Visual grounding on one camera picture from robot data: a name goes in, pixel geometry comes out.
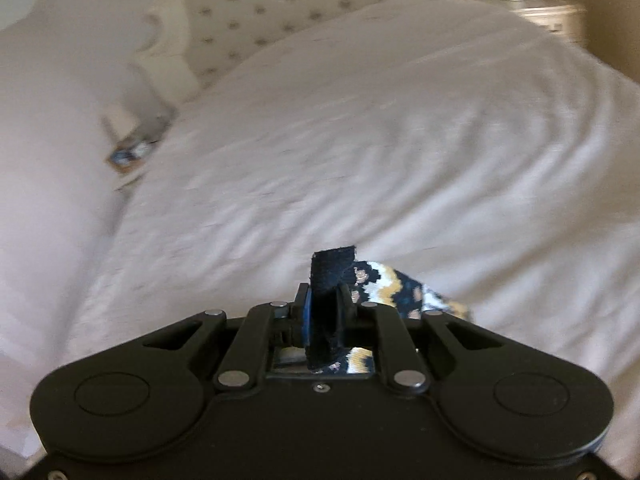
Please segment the navy yellow patterned knit sweater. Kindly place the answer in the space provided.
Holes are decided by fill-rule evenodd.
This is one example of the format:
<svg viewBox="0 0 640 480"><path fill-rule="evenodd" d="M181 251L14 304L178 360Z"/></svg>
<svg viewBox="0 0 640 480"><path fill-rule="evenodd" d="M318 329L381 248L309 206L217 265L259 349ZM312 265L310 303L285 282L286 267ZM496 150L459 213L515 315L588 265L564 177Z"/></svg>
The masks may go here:
<svg viewBox="0 0 640 480"><path fill-rule="evenodd" d="M273 358L276 370L326 375L370 374L375 370L373 352L361 347L341 348L337 343L339 284L347 284L352 301L373 302L396 309L401 318L417 320L425 312L445 312L469 321L463 304L442 296L427 285L387 264L358 261L354 246L316 252L311 258L310 341L279 349Z"/></svg>

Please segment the white bed duvet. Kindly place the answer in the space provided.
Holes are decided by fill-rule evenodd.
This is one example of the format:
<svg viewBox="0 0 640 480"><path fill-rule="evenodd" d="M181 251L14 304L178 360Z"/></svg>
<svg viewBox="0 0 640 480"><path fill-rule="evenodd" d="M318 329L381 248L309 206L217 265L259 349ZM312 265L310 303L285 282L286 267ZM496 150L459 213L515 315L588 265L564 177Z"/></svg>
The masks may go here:
<svg viewBox="0 0 640 480"><path fill-rule="evenodd" d="M185 107L65 361L291 298L355 246L477 324L589 368L639 471L639 87L474 0L388 0L256 53Z"/></svg>

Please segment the white pillow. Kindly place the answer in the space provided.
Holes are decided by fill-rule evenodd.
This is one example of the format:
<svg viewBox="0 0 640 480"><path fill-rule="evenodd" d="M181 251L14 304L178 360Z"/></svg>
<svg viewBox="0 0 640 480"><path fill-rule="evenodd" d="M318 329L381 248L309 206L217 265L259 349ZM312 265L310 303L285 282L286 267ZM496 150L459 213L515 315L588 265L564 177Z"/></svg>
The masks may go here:
<svg viewBox="0 0 640 480"><path fill-rule="evenodd" d="M32 389L113 234L122 196L103 125L121 105L153 129L168 110L131 65L150 0L1 0L1 458L39 450Z"/></svg>

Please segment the white bedside table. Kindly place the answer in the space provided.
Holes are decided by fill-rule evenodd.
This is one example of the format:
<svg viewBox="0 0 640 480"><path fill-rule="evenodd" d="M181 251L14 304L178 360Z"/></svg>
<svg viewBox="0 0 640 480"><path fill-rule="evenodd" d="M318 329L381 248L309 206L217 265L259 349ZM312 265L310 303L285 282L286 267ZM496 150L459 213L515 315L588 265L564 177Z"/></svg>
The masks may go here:
<svg viewBox="0 0 640 480"><path fill-rule="evenodd" d="M521 18L554 36L581 47L588 44L587 11L580 3L565 0L523 0L507 2L506 5Z"/></svg>

